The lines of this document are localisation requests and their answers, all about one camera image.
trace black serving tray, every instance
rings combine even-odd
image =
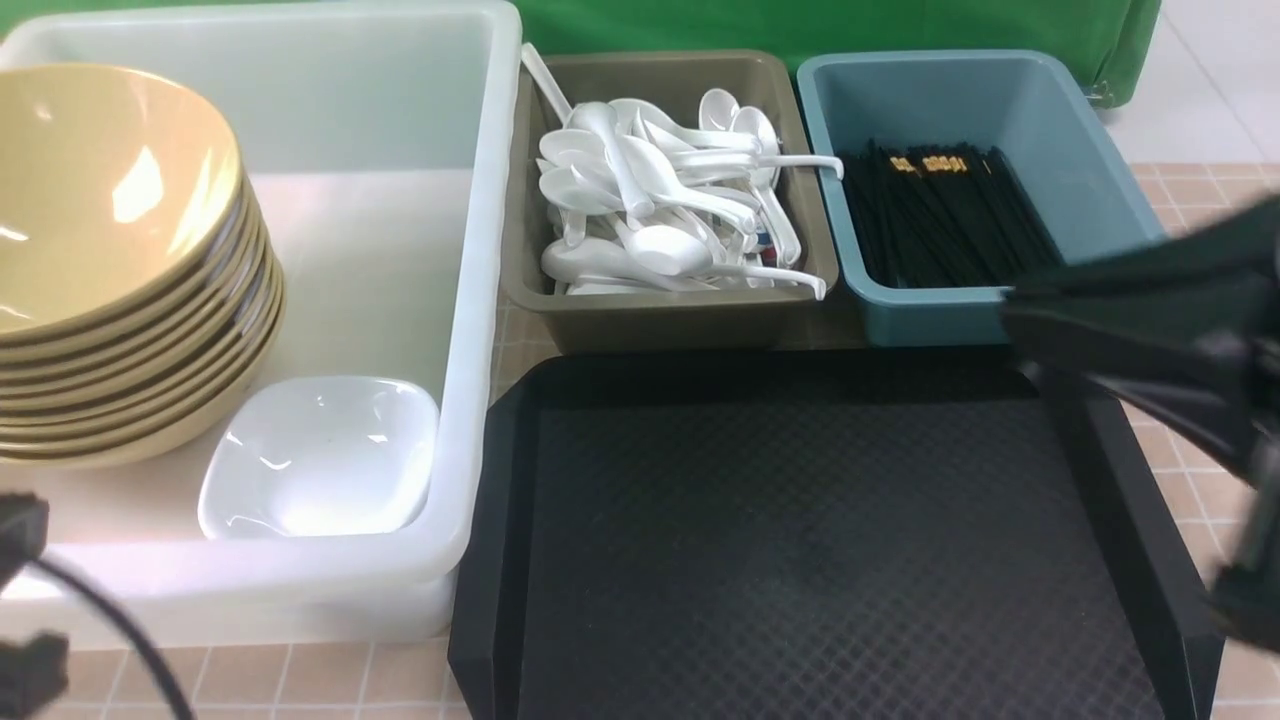
[[[477,720],[1208,719],[1119,404],[1001,348],[562,357],[489,414]]]

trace blue plastic bin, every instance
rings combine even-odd
[[[796,73],[814,152],[882,145],[998,146],[1068,263],[1132,250],[1164,229],[1102,123],[1057,60],[1020,50],[822,55]],[[899,290],[863,265],[840,181],[820,173],[845,282],[874,346],[1006,342],[1002,288]]]

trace green tablecloth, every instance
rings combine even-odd
[[[236,1],[270,0],[0,0],[0,32],[52,13]],[[1066,63],[1101,106],[1133,95],[1160,12],[1160,0],[513,1],[544,55],[750,47],[795,69],[826,53],[1032,49]]]

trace black chopsticks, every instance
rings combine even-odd
[[[841,159],[863,264],[886,287],[1006,286],[1062,264],[997,147],[869,142]]]

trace tan bowl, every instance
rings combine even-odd
[[[0,387],[0,418],[14,413],[59,411],[69,406],[100,402],[105,397],[120,393],[133,393],[154,379],[170,372],[177,364],[193,356],[210,340],[224,332],[227,322],[251,297],[255,279],[260,277],[264,264],[264,251],[257,237],[257,222],[251,219],[252,234],[238,238],[237,256],[239,266],[232,268],[230,283],[216,288],[215,311],[204,323],[183,323],[168,336],[156,340],[151,346],[127,355],[114,363],[106,363],[91,370],[73,375],[31,384]],[[198,320],[200,315],[192,318]]]
[[[155,360],[156,370],[136,373],[131,370],[131,386],[120,392],[101,395],[96,387],[78,388],[46,397],[0,398],[0,436],[10,428],[28,425],[29,433],[40,433],[55,424],[65,424],[109,415],[129,415],[133,409],[148,400],[168,395],[169,391],[186,386],[198,377],[205,368],[216,363],[243,338],[244,333],[257,322],[261,309],[270,302],[273,273],[269,249],[261,241],[256,242],[255,270],[250,281],[238,291],[238,297],[228,304],[227,318],[218,325],[201,331],[201,338],[183,342]],[[56,404],[44,405],[49,398]],[[38,419],[38,423],[24,421]]]
[[[228,208],[219,232],[204,254],[204,261],[197,261],[183,273],[178,273],[170,284],[140,297],[136,304],[127,305],[119,311],[95,316],[93,322],[72,331],[70,334],[13,345],[5,345],[0,337],[0,365],[63,360],[65,356],[111,342],[168,315],[184,299],[209,283],[210,274],[220,264],[220,258],[234,247],[230,241],[244,222],[243,210],[237,211],[237,208],[246,206],[236,204]]]
[[[264,272],[273,273],[271,268],[275,265],[275,259],[268,256],[266,265]],[[278,292],[279,281],[271,278],[270,282],[271,284],[264,286],[264,292],[244,300],[246,319],[252,316],[255,306],[260,310]],[[160,413],[173,404],[182,402],[200,389],[201,383],[209,379],[210,368],[230,363],[237,354],[243,352],[260,323],[261,319],[259,318],[252,325],[241,327],[239,332],[224,324],[223,329],[227,332],[227,337],[232,340],[230,347],[224,352],[206,352],[200,355],[188,365],[182,366],[179,372],[172,373],[154,386],[148,386],[137,393],[118,398],[110,404],[77,409],[56,415],[35,415],[17,419],[26,423],[32,418],[40,420],[64,418],[55,423],[19,424],[14,421],[15,418],[0,419],[0,445],[6,442],[44,443],[55,439],[84,438],[128,425],[148,414]]]
[[[244,195],[244,202],[248,210],[237,210],[236,224],[225,241],[218,245],[218,252],[210,258],[211,273],[204,284],[192,290],[187,300],[175,310],[132,333],[115,334],[105,343],[73,355],[17,365],[0,365],[0,386],[10,383],[26,386],[65,378],[91,372],[125,356],[132,356],[137,364],[154,356],[163,347],[163,338],[183,337],[206,323],[210,315],[223,306],[228,286],[238,277],[238,273],[243,272],[246,260],[251,258],[248,251],[252,243],[244,242],[244,238],[256,232],[253,223],[261,222],[261,213],[251,191]],[[180,290],[175,288],[170,297],[177,299],[179,295],[182,295]]]
[[[244,328],[246,333],[241,336],[237,348],[224,355],[214,365],[205,368],[200,377],[193,378],[187,387],[182,388],[183,392],[175,393],[174,400],[160,411],[143,414],[125,425],[86,437],[50,442],[0,442],[0,464],[58,462],[59,459],[97,455],[163,433],[163,437],[166,438],[164,442],[147,445],[154,450],[148,451],[146,456],[159,455],[187,442],[216,423],[228,409],[223,409],[220,404],[214,401],[237,383],[251,379],[246,375],[250,374],[250,369],[257,366],[265,355],[265,346],[274,340],[278,332],[284,306],[283,270],[274,260],[269,263],[268,270],[270,278],[268,286],[271,290],[268,295],[269,302],[259,307],[255,322]],[[191,418],[192,415],[196,415],[195,420]],[[183,421],[180,433],[172,428],[179,421]],[[131,456],[131,460],[138,459],[141,457]]]
[[[241,179],[216,108],[108,65],[0,73],[0,342],[93,325],[205,256]]]
[[[275,320],[266,329],[266,334],[259,346],[256,355],[243,368],[239,375],[232,373],[229,383],[218,393],[193,410],[189,415],[175,420],[173,424],[150,436],[141,437],[105,450],[96,450],[81,455],[38,456],[38,455],[13,455],[0,452],[0,465],[28,465],[41,468],[58,468],[68,470],[87,470],[99,468],[114,468],[128,462],[138,462],[164,455],[175,447],[191,442],[201,433],[214,427],[219,420],[233,414],[247,400],[253,379],[262,369],[262,363],[270,355],[271,346],[284,324],[285,293],[280,287],[279,304],[275,311]]]

